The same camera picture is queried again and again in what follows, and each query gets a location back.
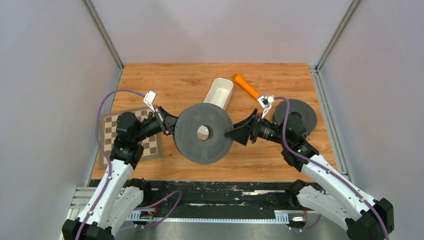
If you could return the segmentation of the black spool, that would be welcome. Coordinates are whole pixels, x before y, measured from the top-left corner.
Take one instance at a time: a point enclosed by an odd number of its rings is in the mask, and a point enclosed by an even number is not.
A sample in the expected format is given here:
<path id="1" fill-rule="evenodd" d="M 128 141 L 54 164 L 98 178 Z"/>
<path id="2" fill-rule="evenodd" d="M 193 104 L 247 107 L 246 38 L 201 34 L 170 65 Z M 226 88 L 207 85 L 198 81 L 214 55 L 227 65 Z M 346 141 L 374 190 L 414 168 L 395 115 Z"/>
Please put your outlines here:
<path id="1" fill-rule="evenodd" d="M 178 151 L 197 164 L 212 164 L 224 158 L 233 140 L 224 136 L 233 130 L 230 116 L 221 107 L 198 103 L 178 117 L 173 140 Z"/>
<path id="2" fill-rule="evenodd" d="M 302 120 L 303 126 L 306 129 L 305 134 L 309 135 L 317 126 L 318 118 L 314 109 L 306 102 L 299 99 L 290 99 L 290 114 L 297 116 Z M 272 115 L 272 121 L 280 125 L 285 117 L 287 109 L 287 103 L 285 101 L 280 102 Z"/>

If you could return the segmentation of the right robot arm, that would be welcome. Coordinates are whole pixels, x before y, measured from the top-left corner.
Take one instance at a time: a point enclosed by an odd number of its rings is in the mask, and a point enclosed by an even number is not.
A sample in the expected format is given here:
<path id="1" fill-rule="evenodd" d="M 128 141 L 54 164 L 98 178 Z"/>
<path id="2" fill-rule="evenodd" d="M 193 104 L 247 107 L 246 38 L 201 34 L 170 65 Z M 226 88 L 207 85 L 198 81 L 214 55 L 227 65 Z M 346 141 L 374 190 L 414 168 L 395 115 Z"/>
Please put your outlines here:
<path id="1" fill-rule="evenodd" d="M 281 124 L 262 119 L 254 111 L 225 133 L 242 145 L 258 138 L 281 144 L 289 166 L 315 180 L 322 190 L 297 180 L 285 195 L 292 209 L 303 206 L 333 221 L 351 240 L 387 240 L 394 230 L 394 207 L 385 198 L 375 199 L 342 176 L 305 138 L 302 119 L 286 112 Z"/>

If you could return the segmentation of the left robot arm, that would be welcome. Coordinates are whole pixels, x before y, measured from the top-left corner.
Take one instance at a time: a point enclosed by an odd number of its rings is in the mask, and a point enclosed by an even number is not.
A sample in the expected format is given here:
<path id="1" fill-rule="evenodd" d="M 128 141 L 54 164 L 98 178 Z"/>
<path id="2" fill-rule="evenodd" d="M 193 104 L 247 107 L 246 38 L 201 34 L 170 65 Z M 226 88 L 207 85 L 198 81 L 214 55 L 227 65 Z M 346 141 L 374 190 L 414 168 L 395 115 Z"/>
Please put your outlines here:
<path id="1" fill-rule="evenodd" d="M 158 106 L 140 121 L 133 112 L 123 112 L 117 118 L 116 138 L 108 166 L 99 185 L 82 212 L 62 226 L 65 240 L 113 240 L 122 224 L 139 205 L 147 207 L 153 201 L 151 184 L 134 178 L 124 186 L 136 169 L 144 147 L 141 142 L 158 133 L 175 131 L 178 117 Z"/>

